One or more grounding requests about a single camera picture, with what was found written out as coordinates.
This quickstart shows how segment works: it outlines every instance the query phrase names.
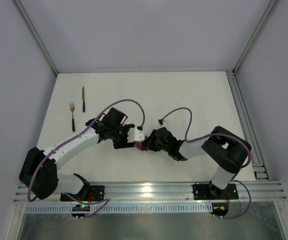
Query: fork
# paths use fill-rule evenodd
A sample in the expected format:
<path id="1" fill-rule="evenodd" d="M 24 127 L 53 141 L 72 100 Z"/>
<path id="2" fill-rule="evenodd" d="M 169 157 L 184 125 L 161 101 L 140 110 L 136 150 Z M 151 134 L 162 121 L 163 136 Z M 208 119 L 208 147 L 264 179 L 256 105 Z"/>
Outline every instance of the fork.
<path id="1" fill-rule="evenodd" d="M 72 131 L 75 132 L 75 122 L 74 122 L 74 115 L 73 115 L 75 107 L 74 107 L 74 103 L 73 102 L 69 103 L 69 109 L 72 112 Z"/>

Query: white tabletop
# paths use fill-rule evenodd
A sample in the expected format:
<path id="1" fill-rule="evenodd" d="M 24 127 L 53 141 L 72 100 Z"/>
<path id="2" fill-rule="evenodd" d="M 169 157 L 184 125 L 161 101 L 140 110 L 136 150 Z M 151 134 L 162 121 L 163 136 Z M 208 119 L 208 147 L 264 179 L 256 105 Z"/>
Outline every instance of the white tabletop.
<path id="1" fill-rule="evenodd" d="M 83 86 L 86 112 L 82 112 Z M 75 105 L 78 130 L 121 99 L 134 99 L 142 105 L 147 136 L 159 127 L 158 119 L 165 114 L 188 107 L 193 112 L 188 139 L 205 135 L 215 126 L 243 137 L 225 72 L 65 73 L 57 77 L 37 147 L 44 149 L 73 134 L 69 102 Z M 142 113 L 134 103 L 123 102 L 115 107 L 128 115 L 126 123 L 141 124 Z M 184 139 L 189 116 L 181 110 L 166 119 L 177 139 Z M 177 162 L 162 151 L 116 150 L 107 140 L 79 153 L 59 172 L 78 173 L 92 182 L 205 182 L 211 180 L 217 166 L 207 155 Z M 236 179 L 254 181 L 252 166 L 244 168 Z"/>

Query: black mounting plate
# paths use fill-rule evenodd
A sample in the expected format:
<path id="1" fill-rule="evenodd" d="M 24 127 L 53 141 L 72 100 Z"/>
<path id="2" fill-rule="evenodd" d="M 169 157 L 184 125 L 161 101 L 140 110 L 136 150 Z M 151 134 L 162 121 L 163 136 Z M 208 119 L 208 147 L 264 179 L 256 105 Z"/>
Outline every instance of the black mounting plate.
<path id="1" fill-rule="evenodd" d="M 208 183 L 193 184 L 194 200 L 225 200 L 227 198 L 227 195 L 223 196 L 223 198 L 214 198 L 208 185 Z M 230 200 L 239 199 L 238 190 L 234 183 L 229 183 L 225 190 L 228 192 Z"/>
<path id="2" fill-rule="evenodd" d="M 104 191 L 105 191 L 105 186 L 103 185 L 89 186 L 89 195 L 87 195 L 84 199 L 78 199 L 78 200 L 82 202 L 88 202 L 89 200 L 91 202 L 101 201 L 104 199 L 104 193 L 105 193 Z M 72 202 L 72 200 L 63 193 L 60 195 L 60 201 Z"/>

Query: white wall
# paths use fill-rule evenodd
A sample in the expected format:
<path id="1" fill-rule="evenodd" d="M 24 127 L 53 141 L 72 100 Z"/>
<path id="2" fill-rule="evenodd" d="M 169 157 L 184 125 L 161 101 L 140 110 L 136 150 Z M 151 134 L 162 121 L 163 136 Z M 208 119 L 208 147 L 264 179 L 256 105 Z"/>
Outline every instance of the white wall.
<path id="1" fill-rule="evenodd" d="M 269 0 L 22 0 L 60 73 L 233 68 Z"/>
<path id="2" fill-rule="evenodd" d="M 55 75 L 12 1 L 0 0 L 0 238 L 54 84 Z"/>
<path id="3" fill-rule="evenodd" d="M 271 175 L 288 195 L 288 0 L 280 1 L 238 77 Z"/>

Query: gold knife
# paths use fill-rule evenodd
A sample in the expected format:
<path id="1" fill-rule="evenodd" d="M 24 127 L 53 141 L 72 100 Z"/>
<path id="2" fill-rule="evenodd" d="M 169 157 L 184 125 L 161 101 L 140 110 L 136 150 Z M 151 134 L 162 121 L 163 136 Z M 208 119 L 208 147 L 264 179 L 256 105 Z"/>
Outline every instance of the gold knife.
<path id="1" fill-rule="evenodd" d="M 83 100 L 83 113 L 85 113 L 85 93 L 84 93 L 84 86 L 82 88 L 82 100 Z"/>

